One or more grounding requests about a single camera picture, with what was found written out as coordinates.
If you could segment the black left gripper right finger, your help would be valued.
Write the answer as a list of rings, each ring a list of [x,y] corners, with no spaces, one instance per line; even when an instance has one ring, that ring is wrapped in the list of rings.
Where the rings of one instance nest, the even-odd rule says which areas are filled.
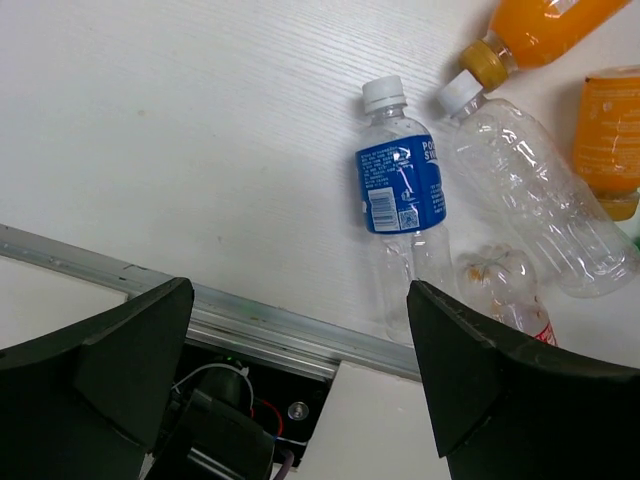
[[[635,479],[639,372],[548,345],[423,282],[408,316],[454,479]]]

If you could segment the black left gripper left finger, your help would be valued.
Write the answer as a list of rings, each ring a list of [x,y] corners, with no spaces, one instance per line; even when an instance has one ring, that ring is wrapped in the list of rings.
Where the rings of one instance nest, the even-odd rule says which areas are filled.
[[[159,435],[194,303],[174,278],[1,352],[4,479],[135,479]]]

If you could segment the red label clear bottle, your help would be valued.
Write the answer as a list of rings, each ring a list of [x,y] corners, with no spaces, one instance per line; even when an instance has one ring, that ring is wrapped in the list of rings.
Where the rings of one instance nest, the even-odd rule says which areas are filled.
[[[507,244],[486,245],[459,256],[455,273],[467,306],[546,344],[557,344],[534,265],[524,251]]]

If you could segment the large clear plastic bottle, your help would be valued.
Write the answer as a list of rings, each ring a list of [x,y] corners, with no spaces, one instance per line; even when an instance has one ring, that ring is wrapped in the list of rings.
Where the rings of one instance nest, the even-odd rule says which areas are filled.
[[[595,298],[636,277],[638,248],[534,117],[487,98],[467,70],[437,99],[457,123],[457,163],[564,293]]]

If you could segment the blue label clear bottle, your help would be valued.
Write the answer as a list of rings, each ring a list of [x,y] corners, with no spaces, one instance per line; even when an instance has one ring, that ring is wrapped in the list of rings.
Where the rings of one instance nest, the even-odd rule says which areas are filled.
[[[355,152],[362,211],[388,337],[411,345],[406,297],[414,280],[455,291],[441,171],[429,130],[405,113],[397,75],[362,87],[370,120]]]

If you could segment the orange juice bottle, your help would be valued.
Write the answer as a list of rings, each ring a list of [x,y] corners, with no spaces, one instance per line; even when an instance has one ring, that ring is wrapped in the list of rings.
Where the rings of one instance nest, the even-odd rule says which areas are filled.
[[[460,54],[487,91],[514,73],[546,66],[629,4],[627,0],[506,0],[498,3],[484,37]]]
[[[572,155],[612,220],[639,206],[639,67],[613,67],[585,77]]]

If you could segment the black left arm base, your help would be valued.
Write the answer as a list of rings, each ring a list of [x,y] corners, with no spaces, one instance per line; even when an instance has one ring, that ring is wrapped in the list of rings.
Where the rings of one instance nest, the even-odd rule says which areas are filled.
[[[196,342],[182,350],[143,479],[285,479],[331,382]]]

